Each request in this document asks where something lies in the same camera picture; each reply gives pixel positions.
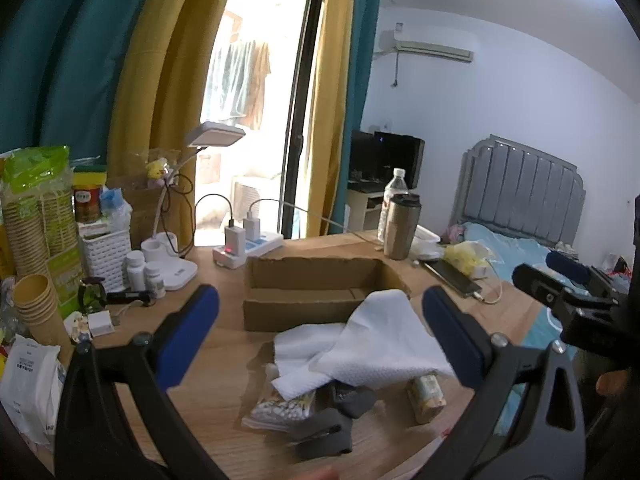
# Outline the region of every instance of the paper towel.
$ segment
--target paper towel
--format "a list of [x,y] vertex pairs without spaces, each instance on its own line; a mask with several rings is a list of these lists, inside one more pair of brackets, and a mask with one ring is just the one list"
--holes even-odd
[[273,386],[282,397],[293,399],[332,379],[377,389],[433,371],[453,375],[401,290],[369,294],[340,326],[303,325],[276,337],[281,375]]
[[334,346],[344,327],[344,323],[307,324],[275,337],[275,363],[280,377],[271,384],[283,399],[295,399],[331,382],[331,377],[311,371],[309,366]]

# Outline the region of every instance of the bed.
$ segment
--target bed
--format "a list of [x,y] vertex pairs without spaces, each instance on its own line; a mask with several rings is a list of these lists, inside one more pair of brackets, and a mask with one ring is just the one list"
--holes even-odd
[[[545,260],[558,242],[574,243],[585,195],[573,164],[491,136],[463,157],[450,224],[461,224],[465,240],[480,240],[492,251],[492,266],[500,279],[513,283],[513,269],[526,263],[584,292],[549,269]],[[543,308],[522,345],[546,348],[560,331],[550,309]],[[569,352],[573,357],[575,349]],[[515,388],[510,395],[496,433],[507,433],[521,394],[522,388]]]

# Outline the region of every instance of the wooden desk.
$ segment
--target wooden desk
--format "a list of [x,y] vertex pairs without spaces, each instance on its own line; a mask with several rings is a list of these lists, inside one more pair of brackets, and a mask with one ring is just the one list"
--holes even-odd
[[[353,235],[287,241],[284,247],[271,253],[292,254],[383,258],[371,244]],[[455,424],[472,397],[471,391],[455,379],[445,380],[446,409],[431,424],[417,426],[403,385],[386,388],[379,392],[380,400],[374,409],[354,424],[351,454],[298,463],[284,434],[252,431],[241,425],[242,417],[257,402],[264,382],[262,365],[273,361],[273,334],[247,333],[242,328],[243,269],[215,266],[207,248],[196,248],[190,258],[200,269],[187,287],[168,293],[151,308],[130,310],[116,333],[97,338],[95,344],[98,347],[124,344],[136,332],[153,332],[168,313],[180,309],[199,284],[215,286],[221,300],[218,319],[184,381],[169,395],[194,436],[232,480],[283,480],[328,463],[338,468],[343,480],[377,479],[385,475],[385,479],[399,478],[403,467],[415,468],[416,461],[419,465],[420,460],[425,460],[421,455],[413,461],[411,458]],[[411,288],[412,305],[419,311],[423,291],[440,283],[409,262],[388,262]],[[521,341],[540,309],[539,303],[508,284],[504,286],[502,301],[494,306],[459,300],[454,293],[450,294],[462,310],[476,316],[487,332],[503,332],[514,342]],[[118,390],[144,453],[161,462],[128,388],[119,386]]]

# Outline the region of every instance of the computer monitor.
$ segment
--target computer monitor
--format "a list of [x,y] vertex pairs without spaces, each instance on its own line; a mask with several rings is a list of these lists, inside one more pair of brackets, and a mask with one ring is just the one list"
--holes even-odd
[[383,190],[393,178],[394,168],[406,171],[404,181],[416,189],[422,166],[424,141],[389,132],[354,131],[351,134],[349,176],[351,189],[367,184],[367,192]]

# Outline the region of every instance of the white container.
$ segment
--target white container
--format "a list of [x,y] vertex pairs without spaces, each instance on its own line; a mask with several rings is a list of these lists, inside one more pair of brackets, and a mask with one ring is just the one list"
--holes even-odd
[[131,252],[128,229],[90,240],[80,238],[80,244],[88,275],[104,278],[107,292],[120,292],[129,286],[125,263]]
[[145,282],[145,255],[142,251],[131,251],[127,254],[127,276],[131,290],[142,292],[146,290]]
[[148,262],[162,262],[172,257],[167,252],[166,245],[164,245],[159,238],[147,238],[140,244],[140,249],[145,255],[145,260]]
[[162,267],[159,262],[149,262],[146,264],[145,278],[151,295],[156,298],[156,300],[164,298],[166,291],[164,290],[164,280],[162,279]]
[[178,250],[178,237],[175,234],[167,231],[159,231],[157,238],[158,241],[166,247],[166,252],[169,256],[173,258],[180,257],[180,253],[174,251],[174,249]]
[[380,210],[380,222],[378,222],[378,240],[385,241],[386,215],[389,211],[389,203],[394,195],[409,193],[409,189],[404,181],[406,171],[402,168],[394,168],[394,177],[385,187],[385,196],[382,200]]

